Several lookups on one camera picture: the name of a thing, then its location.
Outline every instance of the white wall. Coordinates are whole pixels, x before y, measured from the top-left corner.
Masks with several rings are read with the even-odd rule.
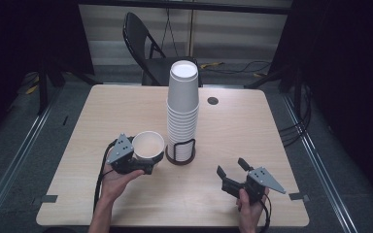
[[[230,4],[230,0],[201,0]],[[289,0],[241,0],[234,4],[289,7]],[[161,44],[166,24],[164,9],[81,5],[89,49],[94,65],[135,64],[122,39],[123,18],[136,14]],[[178,55],[189,53],[191,10],[170,10],[171,26]],[[193,11],[192,48],[198,62],[249,62],[272,60],[286,16]],[[169,28],[163,49],[175,55]]]

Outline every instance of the black curtain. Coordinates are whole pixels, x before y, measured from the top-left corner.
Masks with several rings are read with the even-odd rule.
[[[373,184],[373,1],[332,1],[304,67],[328,124]]]
[[[0,0],[0,120],[44,57],[94,73],[77,2]]]

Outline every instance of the black cable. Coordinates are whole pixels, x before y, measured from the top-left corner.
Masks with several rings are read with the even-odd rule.
[[[171,32],[171,36],[172,36],[172,44],[174,45],[175,54],[178,56],[177,46],[175,45],[174,33],[172,32],[172,27],[171,27],[171,20],[169,19],[169,9],[166,9],[166,25],[165,25],[165,30],[163,32],[162,42],[161,42],[162,50],[163,50],[163,42],[165,41],[166,30],[168,28],[168,25],[169,25],[169,31]]]
[[[292,137],[292,138],[282,140],[283,143],[290,141],[289,143],[285,144],[284,147],[288,147],[288,146],[294,144],[299,138],[301,138],[301,136],[306,132],[306,130],[307,130],[309,124],[310,124],[310,121],[311,121],[311,96],[312,96],[312,94],[311,94],[311,90],[307,88],[307,85],[304,85],[304,89],[305,89],[305,92],[306,92],[305,95],[304,95],[304,98],[305,98],[305,101],[307,103],[307,110],[304,114],[304,117],[299,122],[297,122],[295,125],[280,130],[280,132],[284,132],[284,131],[290,130],[290,129],[295,129],[296,130],[296,131],[293,131],[293,132],[285,134],[285,135],[280,135],[282,138],[288,136],[289,134],[297,133],[297,135]]]
[[[96,182],[95,195],[93,196],[93,211],[94,212],[95,212],[96,204],[98,203],[98,200],[99,200],[99,192],[101,190],[102,180],[108,173],[114,171],[114,170],[111,170],[104,174],[105,161],[107,160],[108,152],[111,149],[111,147],[115,145],[116,142],[117,142],[117,139],[115,139],[112,143],[110,143],[105,149],[104,157],[102,159],[101,171],[99,171],[98,181]]]
[[[265,66],[259,68],[259,69],[256,69],[256,70],[250,70],[250,71],[247,71],[248,67],[251,65],[251,64],[254,64],[254,63],[266,63]],[[205,69],[202,69],[203,71],[211,71],[211,72],[216,72],[216,73],[221,73],[221,74],[227,74],[227,75],[233,75],[233,74],[239,74],[239,73],[253,73],[253,72],[257,72],[257,71],[261,71],[265,68],[267,68],[268,66],[271,65],[271,62],[268,62],[268,61],[259,61],[259,60],[255,60],[255,61],[252,61],[250,63],[248,63],[244,69],[242,70],[237,70],[237,71],[234,71],[234,70],[214,70],[214,69],[208,69],[208,68],[205,68]]]
[[[163,42],[165,41],[166,29],[168,28],[169,18],[166,19],[165,30],[163,31],[163,37],[161,42],[161,49],[163,50]]]
[[[175,54],[178,56],[177,47],[175,46],[174,33],[172,32],[172,27],[171,27],[171,20],[169,20],[169,9],[166,9],[166,15],[168,16],[169,31],[171,32],[171,36],[172,36],[172,44],[174,45]]]
[[[267,194],[264,194],[265,197],[268,199],[268,202],[269,202],[269,212],[268,212],[268,209],[266,208],[265,206],[265,203],[262,202],[262,200],[259,200],[259,203],[261,204],[262,206],[262,209],[265,211],[265,225],[262,226],[261,230],[259,231],[259,233],[265,233],[268,228],[269,228],[269,224],[271,222],[271,214],[272,214],[272,204],[271,204],[271,200],[269,199],[268,195]]]

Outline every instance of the chair backrest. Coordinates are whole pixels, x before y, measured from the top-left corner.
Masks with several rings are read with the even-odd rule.
[[[123,23],[122,34],[132,57],[145,70],[145,43],[150,35],[148,28],[135,14],[127,13]]]

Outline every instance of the human hand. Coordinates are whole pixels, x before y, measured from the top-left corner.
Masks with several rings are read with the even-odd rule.
[[[104,179],[102,180],[102,189],[100,200],[103,199],[109,203],[114,203],[120,197],[126,188],[126,185],[132,180],[144,175],[143,170],[136,170],[128,174],[118,174],[111,165],[105,164]]]
[[[268,195],[269,189],[265,188],[265,194]],[[239,190],[239,199],[237,199],[237,206],[240,211],[239,215],[239,230],[241,233],[255,233],[259,218],[262,214],[262,206],[259,202],[250,205],[250,197],[245,189]],[[265,203],[266,196],[262,197],[262,202]]]

